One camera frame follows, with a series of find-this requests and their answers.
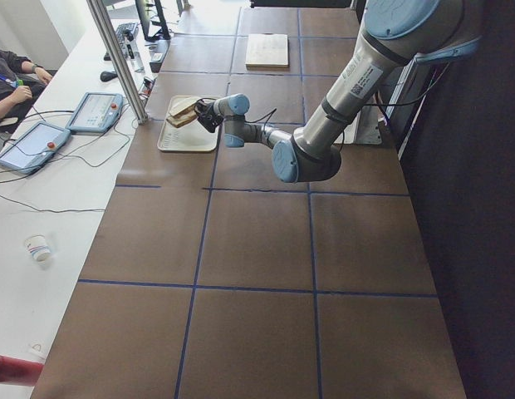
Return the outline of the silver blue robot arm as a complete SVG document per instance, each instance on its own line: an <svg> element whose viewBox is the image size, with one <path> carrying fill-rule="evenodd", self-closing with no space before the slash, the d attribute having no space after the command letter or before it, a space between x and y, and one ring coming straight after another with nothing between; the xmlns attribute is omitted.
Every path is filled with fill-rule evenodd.
<svg viewBox="0 0 515 399"><path fill-rule="evenodd" d="M328 180L341 166L333 145L383 80L411 60L451 62L478 48L482 1L369 1L351 60L309 121L288 134L266 124L250 123L243 94L194 105L199 123L210 132L222 126L225 144L261 143L272 149L272 167L283 182Z"/></svg>

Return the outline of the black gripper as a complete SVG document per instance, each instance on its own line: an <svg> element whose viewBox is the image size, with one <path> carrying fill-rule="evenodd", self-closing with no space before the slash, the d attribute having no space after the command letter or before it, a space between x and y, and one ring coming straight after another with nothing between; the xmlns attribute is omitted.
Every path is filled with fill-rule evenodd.
<svg viewBox="0 0 515 399"><path fill-rule="evenodd" d="M194 111L199 121L216 121L217 114L213 110L215 99L199 99L195 102Z"/></svg>

